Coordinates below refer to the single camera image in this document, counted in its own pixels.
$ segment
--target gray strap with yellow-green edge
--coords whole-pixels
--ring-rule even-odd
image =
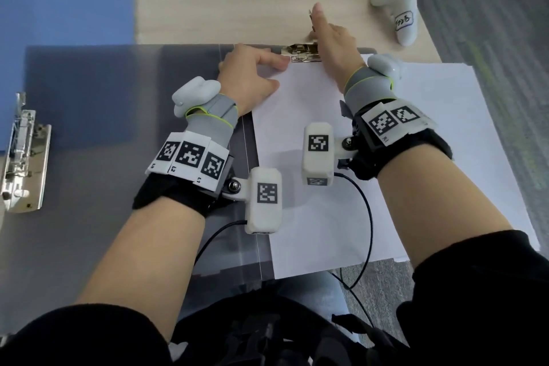
[[[367,65],[359,68],[348,79],[343,94],[345,104],[353,116],[366,106],[373,106],[383,100],[397,99],[391,78]]]
[[[233,99],[217,94],[203,105],[191,107],[185,117],[188,131],[208,136],[227,148],[237,125],[238,109]]]

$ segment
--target folder clip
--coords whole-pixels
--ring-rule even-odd
[[[317,43],[295,43],[282,47],[282,55],[292,58],[292,62],[320,62],[319,46]]]
[[[23,109],[25,93],[18,92],[16,96],[1,191],[7,212],[27,213],[42,207],[51,125],[38,124],[36,111]]]

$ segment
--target gray carpet floor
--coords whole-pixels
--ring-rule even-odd
[[[477,73],[532,224],[549,257],[549,0],[418,0],[443,62]],[[347,282],[360,266],[344,269]],[[412,295],[409,263],[368,266],[354,289],[377,327],[403,339],[395,309]],[[346,293],[351,311],[365,319]]]

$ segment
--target wire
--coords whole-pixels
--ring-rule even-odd
[[[204,251],[206,250],[206,248],[210,245],[210,243],[212,242],[213,239],[215,239],[217,237],[217,235],[219,233],[221,233],[222,231],[224,231],[225,229],[228,229],[229,227],[231,226],[236,226],[237,224],[248,224],[248,221],[247,220],[238,220],[237,222],[232,222],[232,223],[229,223],[229,224],[226,224],[224,225],[221,229],[219,229],[218,231],[216,231],[212,237],[210,237],[208,240],[206,240],[206,243],[202,246],[202,249],[200,249],[200,251],[198,252],[198,254],[196,255],[196,259],[194,260],[194,264],[196,265],[196,263],[198,262],[198,259],[200,259],[200,257],[202,256],[202,253],[204,253]]]
[[[350,292],[351,295],[353,295],[356,302],[359,303],[360,308],[362,308],[362,311],[364,311],[364,314],[366,314],[366,318],[368,319],[368,321],[370,322],[372,327],[374,327],[374,323],[372,321],[372,318],[368,314],[366,308],[364,307],[364,305],[362,304],[362,302],[360,301],[358,296],[353,291],[353,288],[360,282],[360,279],[362,278],[362,275],[364,274],[364,271],[366,270],[366,267],[367,267],[368,262],[370,260],[370,256],[372,254],[372,244],[373,244],[373,235],[374,235],[374,221],[373,221],[373,217],[372,217],[372,209],[370,208],[370,204],[368,203],[368,200],[367,200],[366,196],[364,195],[364,192],[362,191],[362,189],[359,187],[359,185],[356,182],[354,182],[347,175],[341,174],[340,172],[335,172],[334,176],[338,176],[340,178],[345,178],[347,181],[351,182],[355,186],[355,188],[359,191],[360,195],[362,196],[362,199],[364,200],[364,203],[366,203],[366,208],[368,209],[368,217],[370,218],[370,245],[368,247],[368,254],[366,256],[366,261],[364,262],[364,266],[362,267],[362,270],[360,271],[359,276],[356,278],[355,282],[353,282],[353,284],[351,286],[347,285],[345,283],[345,281],[343,280],[343,271],[341,270],[341,268],[339,268],[339,277],[337,275],[333,274],[332,272],[330,272],[330,275],[332,275],[335,279],[337,279],[341,283],[341,285],[343,285],[343,288],[346,289],[348,292]]]
[[[339,275],[341,276],[341,280],[342,280],[341,283],[343,284],[344,288],[347,291],[351,291],[360,282],[360,279],[362,278],[362,275],[364,274],[364,271],[366,270],[366,267],[368,266],[368,262],[370,261],[370,256],[372,255],[372,244],[373,244],[373,236],[374,236],[374,220],[373,220],[373,217],[372,217],[372,209],[370,208],[370,204],[368,203],[368,200],[367,200],[366,196],[364,195],[364,192],[362,192],[362,189],[359,187],[359,185],[356,182],[354,182],[351,178],[349,178],[347,175],[341,174],[340,172],[335,172],[334,176],[338,176],[340,178],[345,178],[347,181],[351,182],[355,186],[355,188],[359,191],[360,195],[362,196],[362,199],[364,200],[364,203],[366,203],[366,207],[368,209],[368,217],[370,218],[370,245],[368,247],[368,255],[366,256],[366,262],[364,262],[364,266],[362,267],[362,270],[360,271],[359,276],[356,278],[356,280],[353,282],[353,284],[351,286],[349,286],[343,281],[343,276],[341,275],[342,271],[341,271],[341,269],[339,270]]]

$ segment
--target table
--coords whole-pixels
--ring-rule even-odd
[[[410,62],[440,62],[421,17],[418,40],[404,49],[396,42],[391,21],[368,0],[136,0],[136,42],[289,45],[305,40],[311,28],[308,10],[317,1],[331,22],[349,29],[359,46]],[[58,303],[53,295],[45,300],[47,309]],[[20,327],[35,314],[11,323]],[[15,330],[0,328],[0,333],[5,331]]]

